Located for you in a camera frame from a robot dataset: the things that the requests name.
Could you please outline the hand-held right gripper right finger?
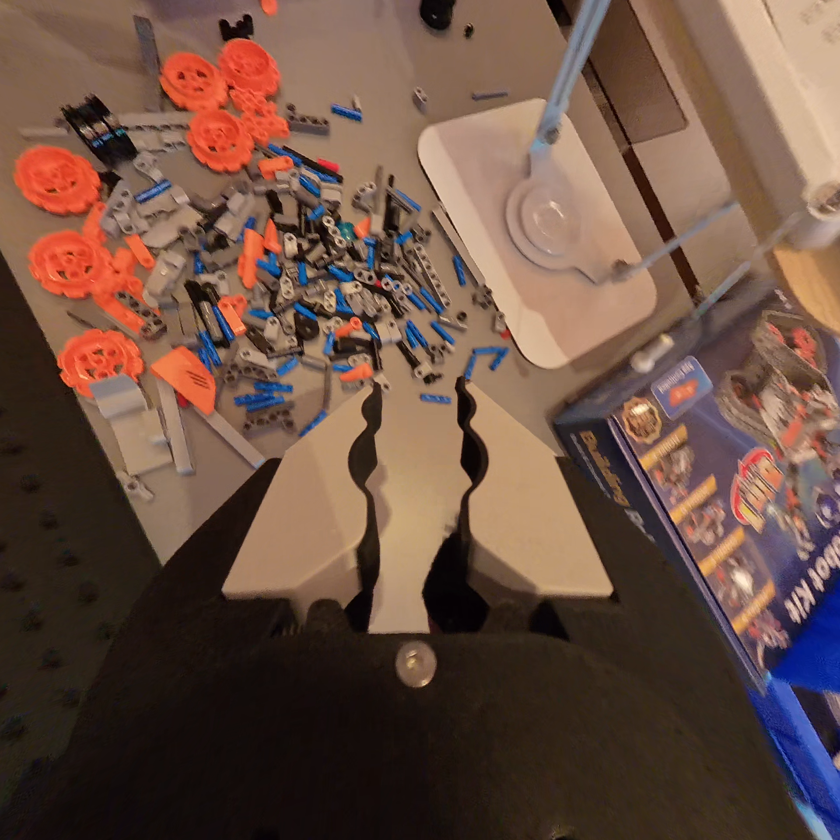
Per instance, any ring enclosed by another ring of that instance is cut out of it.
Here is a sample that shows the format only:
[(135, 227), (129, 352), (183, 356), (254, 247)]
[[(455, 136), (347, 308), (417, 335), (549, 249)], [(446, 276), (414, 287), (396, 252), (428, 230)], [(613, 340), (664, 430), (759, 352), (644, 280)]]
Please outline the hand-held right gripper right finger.
[(423, 584), (434, 632), (563, 632), (556, 603), (613, 583), (550, 446), (466, 378), (456, 382), (469, 484)]

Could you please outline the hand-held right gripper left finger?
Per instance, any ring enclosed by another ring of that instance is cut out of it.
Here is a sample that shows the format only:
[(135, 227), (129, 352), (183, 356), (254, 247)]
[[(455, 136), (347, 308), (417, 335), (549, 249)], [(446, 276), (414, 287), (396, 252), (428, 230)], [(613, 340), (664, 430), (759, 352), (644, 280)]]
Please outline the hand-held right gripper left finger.
[(378, 465), (379, 385), (363, 389), (291, 446), (268, 485), (222, 586), (231, 600), (318, 601), (369, 625), (381, 549), (367, 486)]

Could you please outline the pile of small building pieces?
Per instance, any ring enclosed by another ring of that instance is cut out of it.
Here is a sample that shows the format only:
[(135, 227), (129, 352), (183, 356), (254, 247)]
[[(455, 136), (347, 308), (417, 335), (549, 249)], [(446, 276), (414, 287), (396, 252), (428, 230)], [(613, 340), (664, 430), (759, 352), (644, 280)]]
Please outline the pile of small building pieces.
[[(292, 104), (286, 112), (282, 118), (289, 132), (329, 133), (325, 119), (304, 115)], [(253, 221), (260, 223), (264, 238), (255, 285), (245, 288), (232, 266), (207, 275), (228, 280), (238, 305), (236, 323), (245, 326), (219, 352), (222, 364), (213, 376), (216, 411), (246, 439), (277, 424), (295, 429), (284, 396), (292, 387), (281, 379), (305, 362), (305, 343), (320, 334), (325, 335), (324, 357), (312, 366), (324, 372), (322, 408), (301, 436), (327, 416), (334, 371), (345, 386), (379, 382), (386, 391), (385, 344), (403, 352), (422, 382), (440, 378), (417, 358), (415, 348), (423, 347), (433, 364), (442, 361), (444, 349), (428, 345), (408, 317), (411, 307), (437, 313), (434, 329), (441, 340), (449, 341), (446, 324), (466, 327), (463, 312), (446, 319), (450, 299), (424, 250), (427, 230), (411, 226), (419, 205), (389, 181), (382, 200), (384, 233), (373, 235), (368, 220), (353, 225), (341, 218), (343, 178), (335, 165), (272, 140), (258, 145), (255, 162), (287, 159), (289, 165), (269, 175), (257, 175), (254, 166), (248, 170), (257, 188)]]

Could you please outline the long light grey beam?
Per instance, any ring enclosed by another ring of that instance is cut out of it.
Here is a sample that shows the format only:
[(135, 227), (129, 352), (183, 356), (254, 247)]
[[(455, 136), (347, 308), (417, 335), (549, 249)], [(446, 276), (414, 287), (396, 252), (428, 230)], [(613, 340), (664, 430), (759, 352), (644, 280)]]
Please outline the long light grey beam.
[(198, 406), (192, 406), (192, 411), (252, 469), (258, 469), (265, 464), (266, 458), (219, 412), (204, 413)]
[(170, 446), (175, 470), (180, 476), (192, 476), (195, 473), (192, 455), (186, 439), (182, 413), (177, 401), (175, 389), (166, 381), (156, 381), (165, 434)]

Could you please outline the blue robot kit box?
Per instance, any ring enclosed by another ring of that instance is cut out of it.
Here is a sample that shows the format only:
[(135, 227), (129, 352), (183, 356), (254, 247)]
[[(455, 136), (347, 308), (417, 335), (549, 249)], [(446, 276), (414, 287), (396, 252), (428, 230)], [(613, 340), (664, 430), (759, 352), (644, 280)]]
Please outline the blue robot kit box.
[(567, 407), (573, 461), (659, 546), (753, 680), (838, 586), (838, 339), (745, 282)]

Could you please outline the orange curved panel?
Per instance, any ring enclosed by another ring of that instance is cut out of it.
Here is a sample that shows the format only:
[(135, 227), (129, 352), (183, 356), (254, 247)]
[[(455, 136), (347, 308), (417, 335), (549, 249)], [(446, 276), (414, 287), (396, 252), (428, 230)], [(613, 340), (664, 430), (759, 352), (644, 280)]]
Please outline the orange curved panel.
[(191, 350), (175, 347), (153, 362), (150, 370), (203, 415), (215, 413), (217, 386), (214, 375)]

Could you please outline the large grey panel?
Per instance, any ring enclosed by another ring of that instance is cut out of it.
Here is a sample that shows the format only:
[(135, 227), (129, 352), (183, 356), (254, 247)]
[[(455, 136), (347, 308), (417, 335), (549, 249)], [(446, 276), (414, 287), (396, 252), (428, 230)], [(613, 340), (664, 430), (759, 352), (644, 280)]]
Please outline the large grey panel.
[(161, 416), (131, 376), (96, 380), (90, 393), (112, 429), (128, 475), (142, 476), (174, 463)]

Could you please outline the long grey holed beam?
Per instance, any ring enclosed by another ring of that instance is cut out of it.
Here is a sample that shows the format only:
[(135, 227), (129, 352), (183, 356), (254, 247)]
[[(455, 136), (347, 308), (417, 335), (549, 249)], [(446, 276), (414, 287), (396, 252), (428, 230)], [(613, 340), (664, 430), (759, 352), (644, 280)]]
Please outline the long grey holed beam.
[(467, 270), (475, 282), (476, 286), (487, 289), (487, 282), (478, 268), (477, 263), (473, 260), (469, 250), (463, 239), (459, 236), (455, 226), (452, 224), (447, 210), (442, 203), (438, 203), (432, 211), (432, 217), (437, 226), (441, 229), (443, 234), (448, 239), (452, 248), (459, 258), (464, 263), (465, 270)]

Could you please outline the blue plastic bin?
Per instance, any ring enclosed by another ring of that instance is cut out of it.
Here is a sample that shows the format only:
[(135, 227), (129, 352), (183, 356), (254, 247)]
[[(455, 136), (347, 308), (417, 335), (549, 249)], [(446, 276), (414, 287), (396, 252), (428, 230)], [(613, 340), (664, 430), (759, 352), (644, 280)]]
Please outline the blue plastic bin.
[(799, 798), (825, 824), (838, 824), (838, 586), (771, 670), (766, 688), (764, 725)]

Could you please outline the white book stand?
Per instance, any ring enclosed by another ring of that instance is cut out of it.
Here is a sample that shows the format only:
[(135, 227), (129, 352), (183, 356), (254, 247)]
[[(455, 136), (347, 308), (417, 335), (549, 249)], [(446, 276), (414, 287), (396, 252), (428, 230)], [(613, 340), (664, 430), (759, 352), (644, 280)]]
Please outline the white book stand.
[(778, 230), (822, 249), (838, 218), (765, 194), (675, 2), (613, 2), (600, 39), (504, 23), (484, 68), (509, 99), (421, 132), (425, 175), (527, 360), (635, 346), (691, 307), (663, 242), (714, 290)]

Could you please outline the group of orange gear wheels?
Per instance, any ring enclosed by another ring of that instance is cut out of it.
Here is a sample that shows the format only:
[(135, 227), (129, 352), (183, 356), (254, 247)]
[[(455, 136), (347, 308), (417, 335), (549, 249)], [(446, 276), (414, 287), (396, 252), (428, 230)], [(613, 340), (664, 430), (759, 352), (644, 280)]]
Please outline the group of orange gear wheels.
[(45, 144), (17, 158), (25, 199), (83, 218), (39, 237), (27, 257), (39, 287), (85, 329), (57, 354), (61, 379), (79, 396), (92, 399), (90, 384), (113, 375), (139, 383), (179, 346), (214, 374), (219, 352), (245, 332), (228, 280), (207, 275), (232, 266), (245, 288), (256, 283), (264, 238), (248, 170), (289, 165), (255, 160), (259, 144), (289, 135), (277, 110), (280, 80), (277, 60), (253, 40), (227, 42), (215, 61), (174, 53), (160, 75), (174, 111), (121, 118), (111, 110), (139, 152), (132, 163), (97, 168)]

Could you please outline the black wheel rims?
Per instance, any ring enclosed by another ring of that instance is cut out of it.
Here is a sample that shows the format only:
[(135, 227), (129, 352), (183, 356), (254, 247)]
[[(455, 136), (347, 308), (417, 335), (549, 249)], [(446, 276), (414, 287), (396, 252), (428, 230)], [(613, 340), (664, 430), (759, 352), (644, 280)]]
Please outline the black wheel rims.
[(60, 112), (93, 156), (109, 169), (132, 163), (138, 155), (128, 131), (99, 97), (89, 94), (75, 107), (62, 106)]

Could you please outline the grey flat strip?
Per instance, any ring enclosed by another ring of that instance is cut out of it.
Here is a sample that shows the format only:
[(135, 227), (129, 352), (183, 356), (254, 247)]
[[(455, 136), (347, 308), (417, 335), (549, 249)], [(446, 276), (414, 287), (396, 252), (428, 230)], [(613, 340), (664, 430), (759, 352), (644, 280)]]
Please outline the grey flat strip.
[(154, 27), (150, 19), (137, 14), (133, 15), (133, 26), (139, 43), (146, 82), (145, 109), (150, 112), (160, 112), (163, 109), (164, 93), (160, 84), (161, 58)]

